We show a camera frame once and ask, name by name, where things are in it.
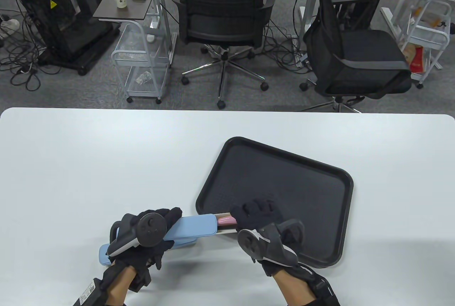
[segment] blue pencil case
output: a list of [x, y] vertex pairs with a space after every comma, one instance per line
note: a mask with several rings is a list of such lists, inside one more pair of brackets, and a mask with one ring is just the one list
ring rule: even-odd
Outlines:
[[[212, 236], [218, 230], [216, 216], [213, 214], [187, 216], [180, 218], [177, 223], [164, 236], [165, 241], [174, 241], [172, 249], [181, 248], [194, 244], [199, 237]], [[110, 265], [107, 256], [109, 243], [103, 244], [98, 251], [101, 265]]]

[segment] chair backrest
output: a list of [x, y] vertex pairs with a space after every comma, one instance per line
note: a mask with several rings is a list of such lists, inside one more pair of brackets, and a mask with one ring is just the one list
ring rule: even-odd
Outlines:
[[262, 38], [262, 6], [263, 0], [180, 0], [180, 36], [184, 42], [253, 46], [257, 33]]
[[319, 0], [319, 11], [315, 27], [320, 26], [324, 43], [332, 54], [343, 58], [343, 43], [338, 23], [337, 12], [332, 0]]

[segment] tray rim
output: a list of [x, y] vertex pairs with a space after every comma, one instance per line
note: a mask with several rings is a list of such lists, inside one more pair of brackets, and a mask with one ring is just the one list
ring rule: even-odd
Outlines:
[[345, 194], [344, 194], [343, 202], [342, 202], [342, 209], [344, 210], [344, 213], [342, 213], [340, 216], [340, 226], [338, 228], [337, 238], [335, 241], [335, 243], [336, 243], [335, 251], [334, 251], [333, 255], [328, 257], [328, 259], [325, 261], [314, 259], [314, 258], [306, 256], [306, 255], [300, 255], [300, 260], [302, 263], [308, 264], [315, 268], [330, 267], [332, 265], [335, 265], [338, 261], [340, 261], [341, 256], [343, 254], [344, 241], [346, 238], [346, 229], [347, 229], [347, 225], [348, 225], [349, 209], [351, 207], [352, 193], [354, 190], [354, 181], [353, 181], [351, 175], [348, 172], [346, 172], [345, 170], [343, 170], [342, 168], [338, 168], [338, 167], [335, 167], [332, 165], [322, 163], [317, 160], [306, 158], [304, 156], [301, 156], [301, 155], [298, 155], [295, 153], [291, 153], [291, 152], [288, 152], [288, 151], [285, 151], [285, 150], [282, 150], [279, 148], [275, 148], [273, 146], [266, 145], [264, 143], [257, 142], [255, 140], [247, 139], [245, 137], [240, 137], [240, 136], [231, 137], [224, 143], [223, 148], [221, 149], [218, 157], [216, 158], [216, 161], [215, 161], [202, 189], [200, 190], [198, 198], [196, 199], [196, 212], [199, 215], [203, 214], [202, 205], [203, 205], [205, 197], [207, 196], [208, 188], [213, 183], [213, 179], [215, 178], [216, 174], [218, 173], [218, 171], [221, 167], [221, 164], [223, 163], [224, 158], [226, 157], [226, 154], [229, 151], [229, 149], [232, 148], [234, 145], [238, 145], [239, 142], [242, 145], [247, 145], [247, 146], [253, 147], [253, 148], [260, 147], [262, 150], [266, 150], [266, 152], [268, 152], [268, 153], [274, 152], [275, 154], [278, 154], [279, 156], [282, 156], [282, 157], [283, 156], [288, 157], [288, 158], [291, 157], [294, 161], [296, 161], [300, 164], [305, 163], [305, 164], [312, 164], [312, 165], [318, 166], [318, 168], [317, 168], [318, 170], [320, 170], [320, 167], [324, 167], [325, 169], [329, 169], [331, 171], [336, 171], [337, 174], [334, 174], [334, 175], [343, 181], [343, 183], [346, 186], [346, 190], [345, 190]]

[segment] small desk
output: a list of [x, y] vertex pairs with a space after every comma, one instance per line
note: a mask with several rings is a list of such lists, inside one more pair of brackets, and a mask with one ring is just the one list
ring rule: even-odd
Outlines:
[[[152, 1], [155, 11], [148, 12]], [[102, 0], [93, 15], [101, 21], [126, 23], [111, 59], [119, 86], [129, 103], [133, 102], [132, 96], [141, 96], [156, 97], [159, 104], [164, 94], [177, 33], [171, 35], [166, 18], [161, 22], [164, 16], [161, 5], [161, 0], [127, 0], [125, 8], [118, 8], [115, 0]], [[151, 17], [150, 27], [138, 22], [146, 16]], [[126, 78], [121, 74], [121, 66], [130, 68]], [[138, 83], [144, 75], [149, 79]]]
[[[195, 215], [234, 136], [352, 176], [343, 257], [319, 271], [341, 305], [455, 305], [452, 117], [39, 108], [0, 117], [3, 304], [73, 305], [102, 276], [98, 249], [112, 223], [159, 207]], [[171, 250], [150, 271], [127, 305], [286, 304], [233, 237]]]
[[144, 20], [152, 0], [127, 0], [118, 8], [115, 0], [102, 0], [93, 16], [99, 19]]

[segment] pink item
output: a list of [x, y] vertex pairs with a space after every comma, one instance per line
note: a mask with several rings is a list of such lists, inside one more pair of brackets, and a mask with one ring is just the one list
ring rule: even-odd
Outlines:
[[217, 223], [218, 223], [218, 225], [235, 225], [235, 224], [237, 224], [237, 221], [232, 216], [226, 216], [226, 217], [218, 218]]

